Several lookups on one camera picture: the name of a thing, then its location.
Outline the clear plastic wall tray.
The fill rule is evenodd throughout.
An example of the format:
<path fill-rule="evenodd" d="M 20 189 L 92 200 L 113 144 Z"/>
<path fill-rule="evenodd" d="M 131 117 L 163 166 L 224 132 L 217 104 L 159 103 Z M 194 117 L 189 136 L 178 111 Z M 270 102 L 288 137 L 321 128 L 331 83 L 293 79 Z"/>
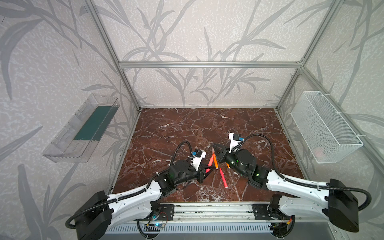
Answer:
<path fill-rule="evenodd" d="M 86 163 L 120 107 L 117 97 L 90 94 L 42 155 L 55 163 Z"/>

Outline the pink highlighter pen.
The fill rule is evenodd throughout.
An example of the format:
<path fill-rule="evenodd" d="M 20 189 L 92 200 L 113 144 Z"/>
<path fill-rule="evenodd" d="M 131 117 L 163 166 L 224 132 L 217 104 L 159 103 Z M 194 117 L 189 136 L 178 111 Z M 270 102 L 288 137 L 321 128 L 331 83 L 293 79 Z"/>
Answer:
<path fill-rule="evenodd" d="M 210 158 L 210 160 L 209 160 L 209 163 L 208 163 L 208 166 L 209 166 L 209 167 L 211 167 L 212 164 L 213 164 L 213 162 L 214 162 L 214 155 L 215 155 L 215 154 L 212 154 L 212 156 L 211 156 L 211 158 Z"/>
<path fill-rule="evenodd" d="M 220 171 L 220 174 L 221 174 L 221 178 L 222 178 L 222 182 L 223 182 L 224 188 L 227 189 L 228 188 L 228 184 L 227 184 L 224 172 L 223 172 L 223 170 L 221 168 L 219 168 L 219 171 Z"/>

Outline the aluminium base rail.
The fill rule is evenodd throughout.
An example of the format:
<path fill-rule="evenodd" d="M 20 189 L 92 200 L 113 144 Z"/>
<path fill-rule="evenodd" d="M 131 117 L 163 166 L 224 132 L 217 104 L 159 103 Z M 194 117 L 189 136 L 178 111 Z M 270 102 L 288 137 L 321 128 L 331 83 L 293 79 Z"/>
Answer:
<path fill-rule="evenodd" d="M 124 222 L 104 240 L 342 240 L 319 218 L 274 217 L 267 202 L 168 203 L 159 219 Z"/>

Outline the yellow-orange highlighter pen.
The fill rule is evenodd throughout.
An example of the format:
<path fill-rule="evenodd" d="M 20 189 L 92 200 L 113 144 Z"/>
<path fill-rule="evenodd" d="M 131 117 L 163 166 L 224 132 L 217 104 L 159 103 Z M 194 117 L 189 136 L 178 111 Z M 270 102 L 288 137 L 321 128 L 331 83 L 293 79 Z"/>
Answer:
<path fill-rule="evenodd" d="M 218 166 L 218 161 L 217 161 L 217 157 L 215 154 L 213 154 L 213 160 L 214 160 L 215 168 L 218 170 L 219 166 Z"/>

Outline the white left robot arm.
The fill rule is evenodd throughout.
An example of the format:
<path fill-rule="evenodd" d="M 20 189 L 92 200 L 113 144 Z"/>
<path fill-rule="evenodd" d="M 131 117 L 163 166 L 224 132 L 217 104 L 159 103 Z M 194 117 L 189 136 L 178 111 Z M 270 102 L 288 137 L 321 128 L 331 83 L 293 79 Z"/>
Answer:
<path fill-rule="evenodd" d="M 159 200 L 176 192 L 178 185 L 197 180 L 202 183 L 210 166 L 195 168 L 190 161 L 177 161 L 156 173 L 138 188 L 106 195 L 95 193 L 65 223 L 74 229 L 79 240 L 99 240 L 108 230 L 120 224 L 149 218 L 160 208 Z"/>

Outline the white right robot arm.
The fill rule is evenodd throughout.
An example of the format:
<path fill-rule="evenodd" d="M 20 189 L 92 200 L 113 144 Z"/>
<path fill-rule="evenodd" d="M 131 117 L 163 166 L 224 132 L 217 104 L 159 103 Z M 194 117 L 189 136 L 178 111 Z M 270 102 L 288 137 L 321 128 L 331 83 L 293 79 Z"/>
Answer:
<path fill-rule="evenodd" d="M 221 144 L 213 144 L 216 158 L 256 189 L 277 192 L 268 208 L 269 214 L 277 216 L 305 216 L 325 218 L 334 226 L 352 233 L 359 229 L 359 204 L 351 188 L 342 182 L 311 182 L 304 179 L 279 175 L 276 171 L 259 166 L 248 150 L 231 153 Z"/>

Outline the aluminium cage frame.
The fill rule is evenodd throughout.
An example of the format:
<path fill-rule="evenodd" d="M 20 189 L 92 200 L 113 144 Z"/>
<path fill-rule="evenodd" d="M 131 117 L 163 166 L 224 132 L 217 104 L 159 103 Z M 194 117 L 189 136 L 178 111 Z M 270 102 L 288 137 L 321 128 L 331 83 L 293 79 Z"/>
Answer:
<path fill-rule="evenodd" d="M 282 95 L 282 98 L 279 100 L 279 104 L 282 103 L 283 98 L 286 97 L 288 94 L 288 91 L 290 87 L 294 85 L 294 81 L 297 80 L 298 76 L 300 74 L 304 74 L 305 76 L 308 77 L 308 81 L 312 81 L 311 73 L 307 73 L 307 69 L 305 68 L 305 58 L 309 58 L 309 53 L 311 50 L 314 50 L 318 42 L 320 41 L 320 38 L 322 35 L 325 33 L 326 28 L 328 27 L 329 24 L 331 24 L 331 18 L 335 17 L 337 12 L 339 11 L 338 7 L 341 7 L 342 3 L 344 1 L 331 1 L 330 3 L 330 9 L 327 12 L 325 19 L 322 21 L 320 28 L 318 29 L 318 32 L 315 34 L 315 38 L 313 41 L 310 43 L 309 46 L 309 52 L 307 51 L 306 54 L 309 54 L 307 57 L 304 56 L 304 58 L 298 62 L 257 62 L 257 61 L 250 61 L 250 62 L 202 62 L 202 61 L 157 61 L 157 62 L 151 62 L 151 61 L 136 61 L 136 62 L 120 62 L 118 60 L 118 57 L 115 53 L 115 50 L 112 47 L 111 41 L 108 37 L 107 31 L 102 23 L 102 19 L 100 17 L 100 11 L 97 9 L 96 4 L 93 1 L 84 1 L 85 2 L 85 8 L 87 11 L 90 13 L 93 22 L 96 25 L 96 28 L 104 41 L 104 44 L 106 45 L 106 48 L 109 52 L 110 57 L 112 58 L 112 66 L 116 69 L 119 77 L 123 81 L 123 84 L 127 91 L 129 92 L 131 98 L 133 99 L 135 108 L 137 111 L 141 111 L 143 107 L 140 106 L 138 102 L 138 98 L 136 97 L 133 87 L 130 85 L 123 69 L 126 67 L 128 69 L 176 69 L 176 68 L 185 68 L 185 69 L 295 69 L 295 73 L 292 76 L 292 79 L 286 88 L 284 94 Z M 326 96 L 325 90 L 320 90 L 321 86 L 314 86 L 314 88 L 318 88 L 321 93 L 323 93 L 323 96 Z M 366 195 L 366 200 L 359 206 L 359 211 L 362 211 L 363 209 L 367 208 L 369 204 L 372 202 L 372 196 L 367 190 L 362 190 L 358 188 L 350 188 L 350 187 L 321 187 L 321 189 L 325 190 L 345 190 L 345 191 L 350 191 L 350 192 L 356 192 L 360 194 Z"/>

